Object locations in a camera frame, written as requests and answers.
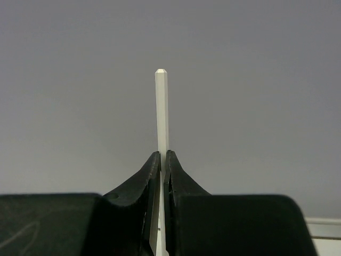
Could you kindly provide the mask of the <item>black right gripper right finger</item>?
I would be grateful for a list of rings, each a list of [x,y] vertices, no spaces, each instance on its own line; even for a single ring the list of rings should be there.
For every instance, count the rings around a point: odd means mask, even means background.
[[[169,255],[316,255],[303,214],[285,195],[212,195],[167,152],[164,179]]]

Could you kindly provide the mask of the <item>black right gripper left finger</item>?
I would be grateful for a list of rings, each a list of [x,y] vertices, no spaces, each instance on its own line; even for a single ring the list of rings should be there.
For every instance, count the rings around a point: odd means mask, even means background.
[[[155,255],[160,163],[104,195],[2,195],[1,255]]]

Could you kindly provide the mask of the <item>white chopstick long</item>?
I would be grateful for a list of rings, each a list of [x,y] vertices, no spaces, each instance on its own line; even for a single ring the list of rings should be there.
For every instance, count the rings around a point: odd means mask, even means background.
[[[159,202],[159,240],[160,251],[157,255],[166,256],[166,226],[165,226],[165,203],[164,203],[164,179],[166,154],[169,149],[168,128],[168,77],[165,69],[157,69],[155,72],[156,92],[156,119],[157,119],[157,142],[160,153],[160,202]]]

